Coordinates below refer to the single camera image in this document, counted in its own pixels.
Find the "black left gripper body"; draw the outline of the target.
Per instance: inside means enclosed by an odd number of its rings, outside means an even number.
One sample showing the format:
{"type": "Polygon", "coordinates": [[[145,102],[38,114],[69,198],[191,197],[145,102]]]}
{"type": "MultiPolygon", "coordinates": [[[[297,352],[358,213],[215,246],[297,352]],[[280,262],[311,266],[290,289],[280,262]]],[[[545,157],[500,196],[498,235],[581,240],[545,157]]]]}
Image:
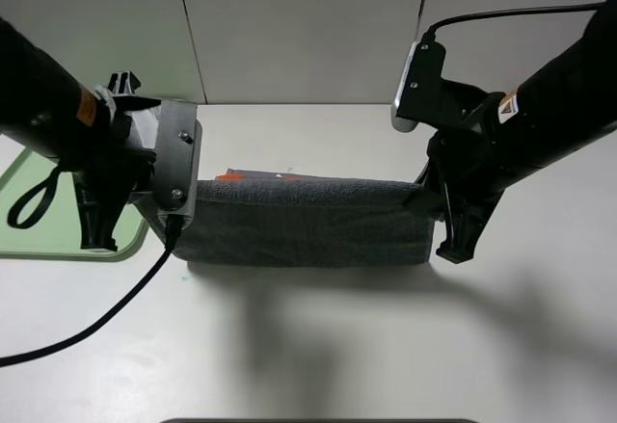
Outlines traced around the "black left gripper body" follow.
{"type": "Polygon", "coordinates": [[[71,174],[79,206],[123,206],[153,174],[162,101],[81,94],[72,117],[71,174]]]}

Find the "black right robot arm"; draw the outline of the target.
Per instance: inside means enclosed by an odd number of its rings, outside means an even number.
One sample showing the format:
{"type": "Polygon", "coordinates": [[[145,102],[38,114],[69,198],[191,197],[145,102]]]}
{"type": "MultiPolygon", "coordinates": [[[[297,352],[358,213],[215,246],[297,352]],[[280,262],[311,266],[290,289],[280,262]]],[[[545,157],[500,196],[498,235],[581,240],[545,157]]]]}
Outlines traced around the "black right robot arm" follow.
{"type": "Polygon", "coordinates": [[[504,191],[616,128],[616,1],[585,6],[582,36],[510,93],[443,78],[431,26],[410,48],[392,126],[435,132],[413,207],[444,220],[438,255],[471,260],[504,191]]]}

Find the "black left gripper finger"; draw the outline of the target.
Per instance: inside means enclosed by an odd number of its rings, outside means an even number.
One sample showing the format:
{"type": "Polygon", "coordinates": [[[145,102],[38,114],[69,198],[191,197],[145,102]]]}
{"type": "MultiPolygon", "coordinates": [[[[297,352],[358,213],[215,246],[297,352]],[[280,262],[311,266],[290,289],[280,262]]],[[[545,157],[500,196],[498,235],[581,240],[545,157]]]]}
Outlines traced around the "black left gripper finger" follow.
{"type": "Polygon", "coordinates": [[[82,250],[118,250],[113,233],[126,199],[127,193],[118,186],[95,188],[76,185],[82,250]]]}
{"type": "Polygon", "coordinates": [[[103,98],[111,100],[114,97],[135,97],[140,88],[141,81],[132,71],[114,72],[103,89],[103,98]]]}

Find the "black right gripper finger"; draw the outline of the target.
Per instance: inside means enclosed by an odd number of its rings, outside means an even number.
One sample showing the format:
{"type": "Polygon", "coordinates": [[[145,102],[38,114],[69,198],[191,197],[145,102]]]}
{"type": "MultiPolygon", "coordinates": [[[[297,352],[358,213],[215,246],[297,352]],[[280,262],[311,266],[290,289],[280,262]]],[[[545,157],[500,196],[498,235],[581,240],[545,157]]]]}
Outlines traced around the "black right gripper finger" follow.
{"type": "Polygon", "coordinates": [[[442,216],[446,211],[446,187],[441,167],[428,162],[415,182],[416,189],[406,198],[406,210],[428,216],[442,216]]]}
{"type": "Polygon", "coordinates": [[[454,264],[472,260],[498,202],[499,194],[470,199],[447,195],[444,211],[446,237],[437,248],[437,256],[454,264]]]}

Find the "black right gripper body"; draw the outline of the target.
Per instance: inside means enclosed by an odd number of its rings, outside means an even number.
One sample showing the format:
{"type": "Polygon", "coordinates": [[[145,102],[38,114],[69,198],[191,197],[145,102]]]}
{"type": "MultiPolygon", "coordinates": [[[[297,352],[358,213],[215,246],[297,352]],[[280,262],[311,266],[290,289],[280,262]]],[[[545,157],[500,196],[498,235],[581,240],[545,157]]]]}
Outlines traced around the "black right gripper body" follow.
{"type": "Polygon", "coordinates": [[[442,80],[437,129],[427,147],[428,162],[442,169],[446,195],[463,198],[486,197],[492,192],[472,175],[494,152],[490,139],[492,123],[504,92],[485,92],[475,86],[442,80]]]}

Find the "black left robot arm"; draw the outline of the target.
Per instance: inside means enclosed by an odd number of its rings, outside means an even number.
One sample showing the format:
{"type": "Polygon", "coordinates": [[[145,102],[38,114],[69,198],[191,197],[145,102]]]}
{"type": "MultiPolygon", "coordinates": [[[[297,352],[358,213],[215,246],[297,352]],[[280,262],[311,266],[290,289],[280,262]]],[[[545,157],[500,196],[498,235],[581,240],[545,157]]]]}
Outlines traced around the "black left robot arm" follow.
{"type": "Polygon", "coordinates": [[[116,251],[114,228],[155,155],[129,143],[131,111],[158,106],[152,98],[96,96],[8,21],[1,23],[1,132],[55,165],[10,208],[7,223],[37,224],[71,173],[81,247],[116,251]]]}

